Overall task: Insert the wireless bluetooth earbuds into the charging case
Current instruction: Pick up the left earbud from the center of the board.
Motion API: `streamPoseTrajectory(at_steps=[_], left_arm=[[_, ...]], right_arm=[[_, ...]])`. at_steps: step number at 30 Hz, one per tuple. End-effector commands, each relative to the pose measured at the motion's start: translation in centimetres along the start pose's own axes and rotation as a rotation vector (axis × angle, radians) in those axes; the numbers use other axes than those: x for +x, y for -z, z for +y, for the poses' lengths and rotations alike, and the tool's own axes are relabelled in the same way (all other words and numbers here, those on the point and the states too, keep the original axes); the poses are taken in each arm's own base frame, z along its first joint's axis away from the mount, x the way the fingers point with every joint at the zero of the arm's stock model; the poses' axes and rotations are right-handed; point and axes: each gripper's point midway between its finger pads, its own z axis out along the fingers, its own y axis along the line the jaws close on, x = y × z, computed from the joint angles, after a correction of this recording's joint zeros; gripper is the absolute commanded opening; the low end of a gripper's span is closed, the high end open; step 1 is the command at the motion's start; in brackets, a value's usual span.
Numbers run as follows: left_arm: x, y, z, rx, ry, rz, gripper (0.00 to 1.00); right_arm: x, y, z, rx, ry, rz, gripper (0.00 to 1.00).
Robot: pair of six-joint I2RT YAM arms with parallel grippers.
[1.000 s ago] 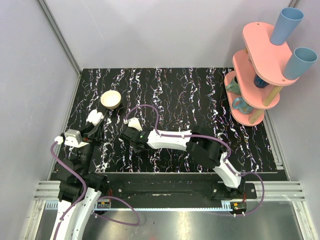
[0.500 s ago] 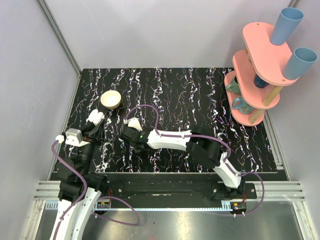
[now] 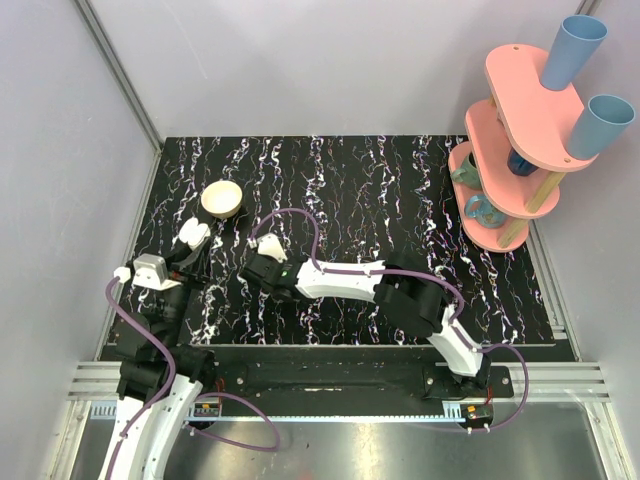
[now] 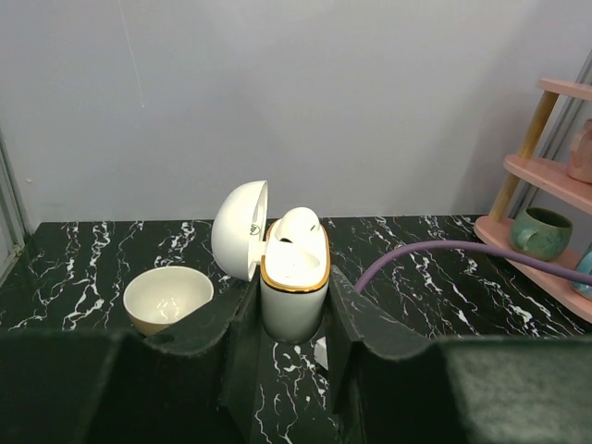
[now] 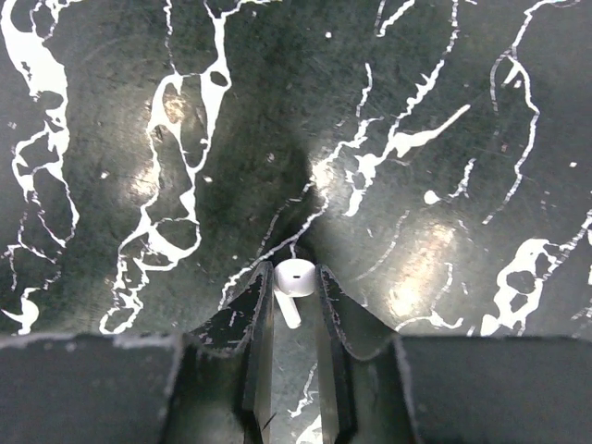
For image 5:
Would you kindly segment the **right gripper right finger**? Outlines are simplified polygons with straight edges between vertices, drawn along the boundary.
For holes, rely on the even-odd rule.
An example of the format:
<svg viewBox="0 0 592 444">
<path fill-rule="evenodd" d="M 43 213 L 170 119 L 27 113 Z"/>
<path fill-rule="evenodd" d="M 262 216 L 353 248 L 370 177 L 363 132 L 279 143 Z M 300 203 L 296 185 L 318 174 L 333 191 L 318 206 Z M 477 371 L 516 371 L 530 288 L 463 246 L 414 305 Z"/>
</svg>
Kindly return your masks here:
<svg viewBox="0 0 592 444">
<path fill-rule="evenodd" d="M 587 443 L 591 345 L 405 336 L 315 270 L 326 443 Z"/>
</svg>

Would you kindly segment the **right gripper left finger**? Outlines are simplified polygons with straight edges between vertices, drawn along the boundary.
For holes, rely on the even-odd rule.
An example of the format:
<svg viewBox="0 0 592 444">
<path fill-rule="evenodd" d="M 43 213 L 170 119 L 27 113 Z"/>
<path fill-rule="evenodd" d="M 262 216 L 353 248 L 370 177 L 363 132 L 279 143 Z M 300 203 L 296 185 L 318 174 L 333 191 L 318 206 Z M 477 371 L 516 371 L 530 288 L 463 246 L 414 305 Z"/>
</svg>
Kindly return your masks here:
<svg viewBox="0 0 592 444">
<path fill-rule="evenodd" d="M 5 443 L 266 443 L 273 266 L 190 332 L 1 339 Z"/>
</svg>

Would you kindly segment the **white earbud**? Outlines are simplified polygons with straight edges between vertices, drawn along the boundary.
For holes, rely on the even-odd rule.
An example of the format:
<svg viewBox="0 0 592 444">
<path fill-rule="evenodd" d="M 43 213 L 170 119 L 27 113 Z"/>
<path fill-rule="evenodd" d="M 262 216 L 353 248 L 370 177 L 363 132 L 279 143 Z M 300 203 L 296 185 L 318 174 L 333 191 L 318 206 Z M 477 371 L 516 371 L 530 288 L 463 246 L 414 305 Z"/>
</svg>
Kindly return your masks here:
<svg viewBox="0 0 592 444">
<path fill-rule="evenodd" d="M 315 264 L 300 258 L 287 259 L 274 269 L 274 295 L 290 329 L 301 325 L 295 300 L 315 292 Z"/>
</svg>

